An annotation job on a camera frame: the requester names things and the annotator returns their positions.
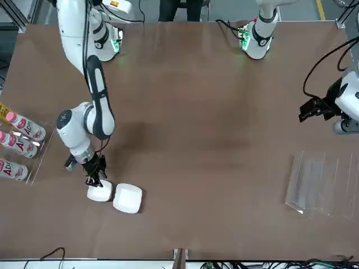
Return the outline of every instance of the black cable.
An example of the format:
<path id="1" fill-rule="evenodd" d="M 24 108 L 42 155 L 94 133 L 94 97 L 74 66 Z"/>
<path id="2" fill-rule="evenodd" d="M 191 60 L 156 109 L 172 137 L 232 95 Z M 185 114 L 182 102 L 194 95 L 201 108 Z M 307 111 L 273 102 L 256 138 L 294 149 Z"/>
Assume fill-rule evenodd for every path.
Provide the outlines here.
<path id="1" fill-rule="evenodd" d="M 60 250 L 62 251 L 62 258 L 61 258 L 60 263 L 59 263 L 59 265 L 58 265 L 58 269 L 61 269 L 61 264 L 62 264 L 62 262 L 63 262 L 64 259 L 65 259 L 65 248 L 63 248 L 63 247 L 59 247 L 59 248 L 54 249 L 54 250 L 51 251 L 50 253 L 48 253 L 48 254 L 42 256 L 42 257 L 39 259 L 39 261 L 42 262 L 42 261 L 45 260 L 47 257 L 49 257 L 49 256 L 51 256 L 51 255 L 53 255 L 53 254 L 55 254 L 56 252 L 58 252 L 58 251 L 60 251 Z M 26 266 L 29 264 L 29 262 L 30 262 L 30 261 L 26 261 L 26 263 L 25 263 L 25 265 L 24 265 L 24 269 L 25 269 Z"/>
<path id="2" fill-rule="evenodd" d="M 146 21 L 146 16 L 145 16 L 145 14 L 144 14 L 144 12 L 142 11 L 142 8 L 141 8 L 141 0 L 139 0 L 139 10 L 140 10 L 140 12 L 142 13 L 142 16 L 143 16 L 143 23 L 145 24 L 145 21 Z"/>
<path id="3" fill-rule="evenodd" d="M 107 141 L 106 141 L 106 144 L 105 144 L 104 146 L 102 146 L 103 140 L 101 140 L 101 148 L 100 148 L 99 150 L 96 150 L 95 152 L 96 152 L 96 153 L 100 153 L 100 155 L 101 155 L 101 151 L 102 151 L 105 147 L 107 147 L 108 142 L 110 142 L 110 138 L 111 138 L 111 136 L 108 137 L 108 139 L 107 139 Z"/>
<path id="4" fill-rule="evenodd" d="M 343 72 L 343 71 L 345 71 L 345 70 L 347 69 L 347 67 L 346 67 L 346 68 L 341 68 L 341 67 L 340 67 L 340 64 L 341 64 L 343 58 L 345 57 L 345 55 L 346 55 L 356 44 L 358 44 L 358 43 L 359 43 L 359 40 L 354 41 L 354 42 L 343 52 L 342 56 L 340 57 L 340 59 L 339 59 L 339 61 L 338 61 L 338 63 L 337 63 L 337 69 L 338 69 L 338 71 Z"/>
<path id="5" fill-rule="evenodd" d="M 85 27 L 84 27 L 84 37 L 82 39 L 83 45 L 82 45 L 82 66 L 84 69 L 84 78 L 86 81 L 86 84 L 88 88 L 89 86 L 89 79 L 88 79 L 88 42 L 89 42 L 89 17 L 88 13 L 89 11 L 89 3 L 88 1 L 85 1 Z"/>
<path id="6" fill-rule="evenodd" d="M 220 264 L 222 264 L 222 268 L 223 266 L 225 266 L 227 269 L 230 269 L 228 265 L 226 265 L 224 262 L 219 262 Z"/>
<path id="7" fill-rule="evenodd" d="M 349 9 L 351 9 L 350 12 L 348 13 L 348 15 L 343 19 L 343 22 L 341 22 L 341 24 L 343 24 L 343 23 L 347 20 L 347 18 L 350 16 L 350 14 L 351 14 L 351 13 L 354 11 L 354 9 L 359 5 L 359 1 L 358 1 L 357 3 L 355 3 L 355 4 L 353 4 L 354 1 L 355 1 L 355 0 L 352 0 L 352 2 L 350 3 L 350 5 L 349 5 L 348 7 L 346 7 L 346 9 L 343 11 L 343 13 L 341 14 L 341 16 L 339 17 L 338 21 L 340 21 L 340 20 L 342 19 L 342 17 L 347 13 L 347 11 L 348 11 Z"/>
<path id="8" fill-rule="evenodd" d="M 278 262 L 278 264 L 276 264 L 273 268 L 271 267 L 273 264 L 270 265 L 270 269 L 275 269 L 277 268 L 279 265 L 281 265 L 282 263 L 281 262 Z"/>
<path id="9" fill-rule="evenodd" d="M 224 24 L 227 28 L 230 29 L 231 33 L 232 33 L 237 39 L 241 39 L 241 38 L 238 36 L 238 34 L 236 34 L 236 33 L 234 32 L 234 31 L 237 31 L 237 32 L 238 32 L 238 31 L 239 31 L 239 28 L 233 27 L 229 21 L 228 21 L 228 22 L 225 22 L 225 21 L 223 21 L 223 20 L 215 20 L 215 22 Z"/>
<path id="10" fill-rule="evenodd" d="M 105 6 L 104 4 L 101 4 L 100 6 L 101 6 L 101 8 L 105 8 L 108 12 L 110 12 L 113 16 L 115 16 L 116 18 L 118 18 L 120 20 L 128 21 L 128 22 L 142 22 L 142 24 L 145 25 L 145 21 L 136 21 L 136 20 L 128 20 L 126 18 L 121 18 L 121 17 L 117 16 L 115 13 L 113 13 L 111 10 L 109 10 L 107 8 L 107 6 Z"/>
<path id="11" fill-rule="evenodd" d="M 217 20 L 215 20 L 215 22 L 224 24 L 226 27 L 228 27 L 228 28 L 230 28 L 230 29 L 232 29 L 232 30 L 234 30 L 234 31 L 238 31 L 238 30 L 239 30 L 239 28 L 235 28 L 235 27 L 231 26 L 231 24 L 229 23 L 229 21 L 228 21 L 228 22 L 225 22 L 224 20 L 217 19 Z"/>
<path id="12" fill-rule="evenodd" d="M 307 92 L 305 90 L 305 87 L 306 87 L 306 84 L 307 84 L 307 81 L 309 79 L 309 77 L 311 76 L 311 74 L 313 73 L 314 69 L 323 61 L 325 60 L 328 56 L 332 55 L 334 52 L 340 50 L 342 47 L 345 47 L 346 45 L 356 41 L 356 40 L 359 40 L 359 36 L 357 36 L 356 38 L 353 38 L 345 43 L 343 43 L 342 45 L 336 47 L 335 49 L 331 50 L 330 52 L 328 52 L 326 55 L 324 55 L 319 61 L 317 61 L 315 63 L 315 65 L 312 67 L 312 69 L 309 71 L 307 77 L 305 78 L 304 80 L 304 83 L 303 83 L 303 93 L 306 95 L 306 96 L 309 96 L 311 98 L 315 98 L 319 101 L 321 101 L 327 108 L 329 108 L 330 110 L 332 109 L 322 98 L 318 97 L 317 95 L 314 95 L 314 94 L 310 94 L 309 92 Z"/>
<path id="13" fill-rule="evenodd" d="M 23 269 L 25 269 L 25 268 L 26 268 L 26 266 L 29 264 L 29 262 L 30 262 L 30 261 L 26 261 L 26 263 L 25 263 L 25 265 L 24 265 L 24 268 L 23 268 Z"/>

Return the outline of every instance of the plastic bottle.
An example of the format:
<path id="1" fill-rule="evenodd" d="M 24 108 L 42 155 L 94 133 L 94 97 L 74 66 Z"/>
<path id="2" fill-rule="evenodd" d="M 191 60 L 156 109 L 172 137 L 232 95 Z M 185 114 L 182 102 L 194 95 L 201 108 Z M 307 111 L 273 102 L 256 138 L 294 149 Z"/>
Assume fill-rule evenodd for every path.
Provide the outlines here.
<path id="1" fill-rule="evenodd" d="M 28 172 L 27 167 L 24 165 L 0 159 L 0 177 L 21 181 L 27 177 Z"/>
<path id="2" fill-rule="evenodd" d="M 25 118 L 14 112 L 8 112 L 6 115 L 6 120 L 15 126 L 20 132 L 35 141 L 40 142 L 45 138 L 45 129 L 28 118 Z"/>
<path id="3" fill-rule="evenodd" d="M 3 131 L 0 131 L 0 143 L 4 147 L 12 149 L 16 151 L 16 153 L 24 155 L 27 158 L 34 157 L 38 152 L 38 148 L 29 140 Z"/>

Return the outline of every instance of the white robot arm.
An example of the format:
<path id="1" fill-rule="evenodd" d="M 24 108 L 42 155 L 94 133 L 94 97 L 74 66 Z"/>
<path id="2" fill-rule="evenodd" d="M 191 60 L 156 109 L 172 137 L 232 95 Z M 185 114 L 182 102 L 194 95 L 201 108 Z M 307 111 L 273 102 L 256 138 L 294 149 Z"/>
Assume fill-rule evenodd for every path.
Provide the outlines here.
<path id="1" fill-rule="evenodd" d="M 325 120 L 334 116 L 333 131 L 339 135 L 359 133 L 359 75 L 357 69 L 333 83 L 324 98 L 311 98 L 300 107 L 300 122 L 309 117 L 323 115 Z"/>
<path id="2" fill-rule="evenodd" d="M 101 61 L 109 61 L 119 52 L 122 31 L 104 22 L 88 0 L 49 1 L 58 10 L 65 55 L 85 74 L 93 100 L 92 103 L 83 102 L 76 108 L 64 110 L 57 119 L 57 132 L 71 153 L 65 166 L 71 170 L 76 163 L 81 164 L 88 174 L 87 185 L 105 185 L 109 189 L 102 191 L 111 192 L 111 184 L 105 181 L 105 158 L 98 156 L 89 135 L 103 141 L 109 139 L 114 130 L 114 116 Z"/>
<path id="3" fill-rule="evenodd" d="M 273 31 L 278 22 L 278 6 L 293 4 L 298 0 L 256 0 L 258 18 L 240 29 L 242 50 L 252 59 L 262 59 L 270 47 Z"/>

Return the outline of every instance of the brown table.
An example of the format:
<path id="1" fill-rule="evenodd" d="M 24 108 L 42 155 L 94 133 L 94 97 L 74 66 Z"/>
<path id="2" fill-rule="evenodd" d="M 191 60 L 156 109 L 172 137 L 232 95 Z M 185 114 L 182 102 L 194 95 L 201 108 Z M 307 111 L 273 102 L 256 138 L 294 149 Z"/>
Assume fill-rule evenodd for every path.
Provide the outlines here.
<path id="1" fill-rule="evenodd" d="M 86 198 L 81 168 L 54 135 L 33 186 L 0 182 L 0 257 L 167 259 L 359 258 L 358 225 L 307 219 L 284 204 L 293 154 L 353 152 L 359 137 L 337 136 L 322 117 L 299 123 L 312 65 L 343 43 L 334 22 L 279 23 L 270 53 L 252 61 L 216 23 L 128 26 L 122 55 L 103 64 L 116 131 L 105 149 L 113 183 L 145 192 L 141 213 Z M 339 54 L 312 75 L 325 95 Z M 2 101 L 55 122 L 90 100 L 67 61 L 58 29 L 19 35 Z"/>

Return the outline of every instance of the clear acrylic box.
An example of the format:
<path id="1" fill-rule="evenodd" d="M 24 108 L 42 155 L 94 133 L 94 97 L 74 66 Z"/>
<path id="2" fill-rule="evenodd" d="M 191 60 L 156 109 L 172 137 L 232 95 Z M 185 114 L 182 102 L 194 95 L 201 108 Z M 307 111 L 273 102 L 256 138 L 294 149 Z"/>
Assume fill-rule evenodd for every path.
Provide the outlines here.
<path id="1" fill-rule="evenodd" d="M 13 150 L 7 149 L 0 145 L 0 156 L 2 158 L 6 159 L 7 161 L 18 163 L 27 167 L 29 172 L 27 174 L 27 177 L 24 180 L 22 180 L 22 182 L 31 185 L 34 183 L 35 177 L 44 159 L 45 153 L 47 151 L 48 145 L 51 141 L 54 132 L 54 127 L 51 122 L 41 122 L 38 120 L 34 120 L 34 122 L 42 126 L 46 130 L 45 138 L 41 142 L 32 141 L 31 139 L 29 139 L 27 136 L 19 132 L 15 127 L 13 127 L 7 122 L 1 121 L 0 124 L 1 131 L 4 131 L 6 133 L 12 133 L 16 136 L 20 136 L 26 140 L 31 141 L 31 143 L 33 143 L 35 146 L 38 147 L 38 152 L 36 153 L 36 156 L 34 156 L 33 158 L 26 158 L 25 156 L 19 155 Z"/>
<path id="2" fill-rule="evenodd" d="M 315 212 L 359 220 L 359 158 L 302 151 L 294 156 L 286 204 L 312 218 Z"/>

